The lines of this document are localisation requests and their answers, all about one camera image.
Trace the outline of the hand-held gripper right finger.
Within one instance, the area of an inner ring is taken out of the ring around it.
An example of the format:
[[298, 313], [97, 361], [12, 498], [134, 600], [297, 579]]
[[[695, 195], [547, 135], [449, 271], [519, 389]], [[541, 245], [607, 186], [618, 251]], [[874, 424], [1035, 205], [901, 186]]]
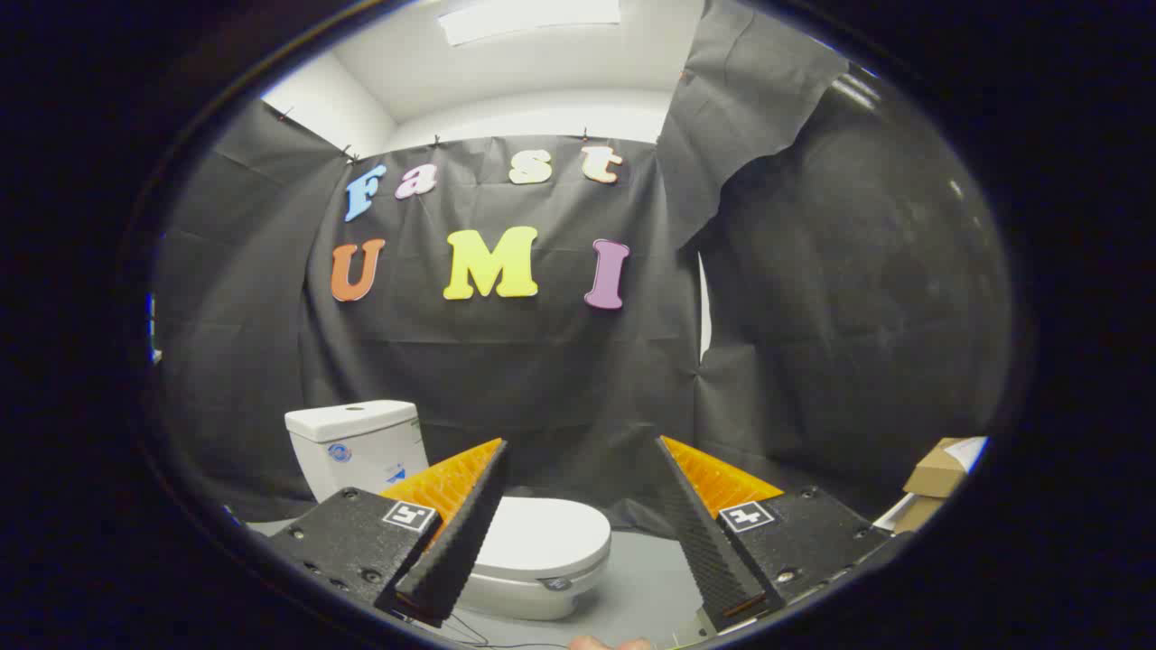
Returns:
[[817, 486], [783, 489], [666, 436], [654, 440], [654, 494], [717, 631], [846, 579], [890, 542]]

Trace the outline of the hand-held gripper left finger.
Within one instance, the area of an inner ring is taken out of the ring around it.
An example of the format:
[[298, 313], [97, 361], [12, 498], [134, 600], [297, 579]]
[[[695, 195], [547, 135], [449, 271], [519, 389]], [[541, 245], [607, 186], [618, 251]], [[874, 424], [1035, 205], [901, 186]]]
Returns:
[[486, 441], [380, 493], [343, 487], [268, 542], [340, 594], [440, 627], [505, 488], [507, 441]]

